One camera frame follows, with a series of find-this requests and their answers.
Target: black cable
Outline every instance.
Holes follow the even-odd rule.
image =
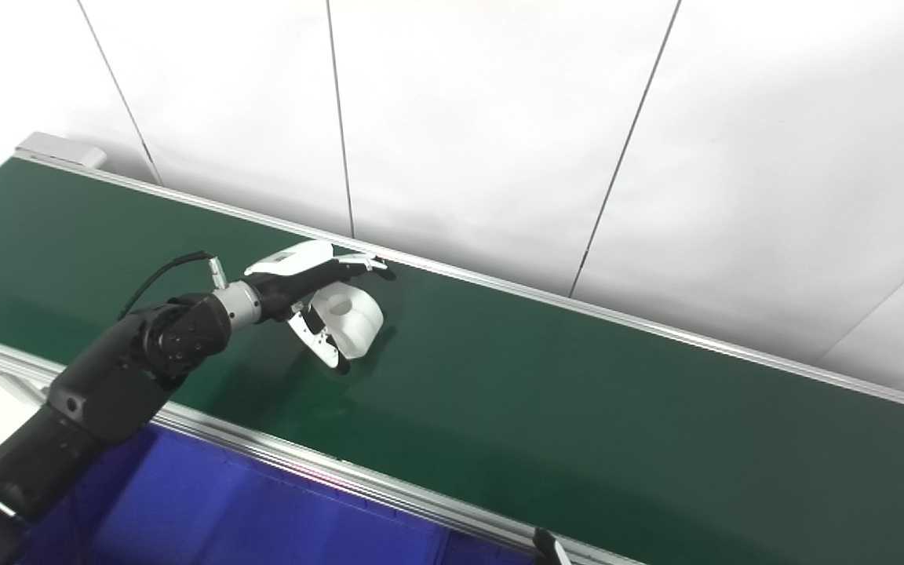
[[[158,269],[158,271],[151,273],[150,278],[144,280],[144,282],[141,283],[141,286],[137,287],[135,293],[132,294],[132,297],[128,300],[128,304],[125,304],[125,307],[121,308],[121,314],[118,314],[118,321],[121,321],[121,319],[123,319],[125,315],[128,315],[130,309],[133,307],[133,305],[135,305],[137,300],[140,299],[141,294],[146,292],[146,290],[148,290],[148,287],[151,286],[151,284],[154,283],[156,279],[162,276],[162,273],[169,271],[171,268],[179,267],[179,265],[187,264],[191,261],[205,261],[210,260],[210,258],[213,257],[215,257],[215,255],[204,253],[204,251],[194,251],[194,253],[181,255],[180,257],[175,258],[175,260],[168,262],[168,264],[164,264],[161,268]]]

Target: blue mat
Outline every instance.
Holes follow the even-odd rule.
[[[37,523],[27,565],[521,565],[530,557],[148,426]]]

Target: white backdrop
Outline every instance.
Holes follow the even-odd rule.
[[[0,163],[35,129],[86,140],[122,174],[556,293],[577,275],[580,300],[904,389],[904,0],[674,10],[0,0]]]

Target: metal frame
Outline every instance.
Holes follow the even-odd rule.
[[[24,396],[40,397],[64,365],[0,344],[0,377],[25,383]],[[315,480],[345,493],[408,512],[460,532],[534,553],[534,527],[488,512],[455,498],[422,489],[380,472],[342,461],[308,447],[222,421],[186,406],[168,402],[153,422],[186,436],[244,454],[265,464]],[[557,536],[571,561],[584,565],[638,565],[638,561]]]
[[[206,210],[212,210],[214,212],[219,212],[228,216],[244,219],[245,221],[251,221],[261,225],[266,225],[269,228],[297,233],[297,235],[312,237],[312,239],[324,239],[326,241],[330,241],[331,243],[337,244],[337,246],[347,247],[349,250],[358,250],[362,251],[362,253],[374,253],[376,255],[379,255],[379,257],[386,258],[386,260],[388,261],[395,261],[399,262],[400,264],[408,264],[411,265],[411,267],[422,268],[424,269],[424,271],[437,273],[437,275],[451,276],[451,278],[453,279],[464,280],[464,282],[473,283],[473,285],[487,286],[488,289],[501,290],[501,292],[516,294],[516,296],[526,297],[527,299],[541,301],[542,303],[546,304],[552,304],[559,308],[566,308],[567,310],[573,312],[580,312],[580,314],[591,315],[592,317],[605,319],[606,321],[613,322],[614,324],[620,324],[623,326],[628,326],[629,328],[643,330],[644,332],[648,332],[656,336],[667,337],[670,340],[675,340],[684,344],[692,344],[692,346],[714,351],[716,353],[729,355],[731,357],[736,357],[745,361],[751,361],[753,363],[758,363],[760,365],[765,365],[774,369],[780,369],[782,371],[793,373],[795,375],[815,379],[826,384],[839,386],[856,392],[861,392],[863,394],[869,394],[871,396],[890,400],[892,402],[898,402],[899,404],[904,404],[904,392],[900,390],[894,390],[893,388],[874,384],[861,379],[848,377],[846,375],[840,375],[839,373],[826,371],[825,369],[819,369],[818,367],[811,367],[811,365],[806,365],[797,361],[790,361],[789,359],[777,357],[775,355],[769,355],[767,353],[763,353],[754,349],[740,347],[737,344],[715,340],[712,337],[706,337],[694,334],[692,332],[686,332],[686,330],[679,330],[672,328],[671,326],[665,326],[664,324],[651,322],[649,321],[649,319],[637,318],[634,315],[621,314],[620,312],[609,310],[609,308],[602,308],[598,307],[598,305],[584,303],[584,301],[568,299],[568,297],[562,297],[559,296],[559,294],[548,293],[545,292],[545,290],[532,289],[532,287],[530,286],[520,285],[517,282],[513,283],[509,282],[509,280],[496,279],[494,276],[481,275],[477,272],[466,271],[466,269],[463,268],[452,267],[452,265],[442,264],[442,262],[438,261],[426,260],[426,258],[416,257],[416,255],[403,253],[403,251],[389,250],[387,247],[383,246],[373,246],[373,244],[365,243],[356,239],[350,239],[349,237],[345,237],[343,235],[336,235],[336,233],[330,233],[328,231],[323,231],[315,228],[308,228],[308,226],[292,223],[289,221],[283,221],[283,219],[252,212],[243,208],[237,208],[235,206],[229,206],[228,204],[222,204],[213,200],[208,200],[206,198],[193,196],[191,194],[186,194],[183,192],[177,192],[175,190],[169,190],[168,188],[162,188],[160,186],[137,181],[135,179],[129,179],[105,171],[82,167],[54,157],[41,155],[39,153],[35,153],[34,151],[24,150],[22,147],[17,148],[15,157],[23,159],[25,161],[30,161],[32,163],[47,165],[48,167],[53,167],[62,171],[68,171],[69,173],[82,175],[90,179],[96,179],[110,184],[123,186],[125,188],[144,192],[153,196],[166,198],[168,200],[173,200],[176,202],[182,202],[183,204],[197,206],[198,208],[204,208]]]

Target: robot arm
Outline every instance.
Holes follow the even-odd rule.
[[[294,328],[292,322],[301,319],[322,336],[317,347],[332,344],[336,356],[316,354],[329,365],[327,359],[336,359],[331,367],[344,372],[347,360],[329,330],[306,319],[315,311],[304,314],[299,301],[369,271],[392,279],[379,258],[334,257],[323,241],[267,257],[228,285],[218,261],[210,264],[214,292],[184,294],[119,319],[54,379],[46,403],[1,444],[0,564],[19,557],[28,523],[53,508],[108,448],[146,425],[191,371],[228,346],[234,332],[267,319],[287,319]]]

